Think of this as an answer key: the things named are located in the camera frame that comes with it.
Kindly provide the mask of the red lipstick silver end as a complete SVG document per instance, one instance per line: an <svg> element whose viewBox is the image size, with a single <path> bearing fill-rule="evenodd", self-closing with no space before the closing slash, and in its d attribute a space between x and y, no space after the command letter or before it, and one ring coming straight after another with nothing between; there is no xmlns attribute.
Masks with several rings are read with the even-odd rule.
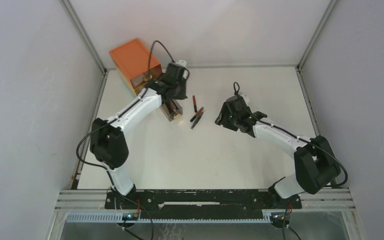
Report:
<svg viewBox="0 0 384 240"><path fill-rule="evenodd" d="M177 114L177 109L176 109L176 105L173 103L172 100L170 100L168 103L167 103L167 108L168 108L168 111L171 115L176 115Z"/></svg>

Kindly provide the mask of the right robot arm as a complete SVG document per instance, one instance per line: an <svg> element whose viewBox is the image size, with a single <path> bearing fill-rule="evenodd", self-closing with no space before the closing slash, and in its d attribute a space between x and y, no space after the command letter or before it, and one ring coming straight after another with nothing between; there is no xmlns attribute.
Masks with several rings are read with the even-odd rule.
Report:
<svg viewBox="0 0 384 240"><path fill-rule="evenodd" d="M294 173L270 187L269 203L275 208L282 208L294 195L316 194L343 172L325 137L305 138L285 130L266 114L252 112L239 94L222 104L215 124L267 141L292 158Z"/></svg>

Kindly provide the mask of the orange lip gloss black cap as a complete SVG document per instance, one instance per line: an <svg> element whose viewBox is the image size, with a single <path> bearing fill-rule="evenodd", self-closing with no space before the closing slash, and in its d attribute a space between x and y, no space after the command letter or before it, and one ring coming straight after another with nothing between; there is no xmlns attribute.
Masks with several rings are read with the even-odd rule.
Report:
<svg viewBox="0 0 384 240"><path fill-rule="evenodd" d="M204 110L204 107L201 107L195 114L194 116L190 119L190 122L193 123L195 119L201 114L201 112Z"/></svg>

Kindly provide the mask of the orange yellow blue drawer box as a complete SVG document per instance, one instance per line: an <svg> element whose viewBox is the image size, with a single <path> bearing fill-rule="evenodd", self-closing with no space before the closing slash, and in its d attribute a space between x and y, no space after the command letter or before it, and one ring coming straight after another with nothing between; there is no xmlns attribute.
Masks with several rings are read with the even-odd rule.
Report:
<svg viewBox="0 0 384 240"><path fill-rule="evenodd" d="M162 100L157 93L157 83L166 70L138 38L131 40L109 52L118 73L136 94L134 100L124 109L107 119L114 127L126 128L140 122L149 113L162 108L169 120L173 119L168 109L168 102L173 101L177 113L182 114L181 107L175 99Z"/></svg>

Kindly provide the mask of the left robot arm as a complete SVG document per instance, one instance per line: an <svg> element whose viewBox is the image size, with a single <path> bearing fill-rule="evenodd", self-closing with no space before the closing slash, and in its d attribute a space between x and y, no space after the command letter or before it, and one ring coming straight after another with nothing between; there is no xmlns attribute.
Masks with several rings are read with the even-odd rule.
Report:
<svg viewBox="0 0 384 240"><path fill-rule="evenodd" d="M129 156L126 136L162 104L186 99L189 75L185 60L171 62L165 72L147 82L129 105L92 123L89 150L106 170L112 188L118 192L116 200L125 209L133 207L137 200L132 192L135 185L124 166Z"/></svg>

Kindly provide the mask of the dark green makeup pen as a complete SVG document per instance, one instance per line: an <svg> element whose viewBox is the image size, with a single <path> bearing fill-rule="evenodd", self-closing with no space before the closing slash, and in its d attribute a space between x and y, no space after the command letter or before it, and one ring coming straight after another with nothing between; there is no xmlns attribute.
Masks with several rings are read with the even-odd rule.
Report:
<svg viewBox="0 0 384 240"><path fill-rule="evenodd" d="M195 126L198 124L198 122L200 121L200 119L202 118L204 114L204 111L202 111L197 117L196 119L192 122L192 126L191 126L191 130L193 130L195 128Z"/></svg>

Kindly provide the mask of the red lip gloss black cap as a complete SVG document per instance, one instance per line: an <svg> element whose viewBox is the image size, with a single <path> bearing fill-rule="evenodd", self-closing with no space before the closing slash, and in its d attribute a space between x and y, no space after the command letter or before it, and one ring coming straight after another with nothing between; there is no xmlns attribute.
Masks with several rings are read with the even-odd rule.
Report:
<svg viewBox="0 0 384 240"><path fill-rule="evenodd" d="M193 102L194 112L197 113L198 108L197 108L197 102L196 102L196 96L195 95L192 96L192 102Z"/></svg>

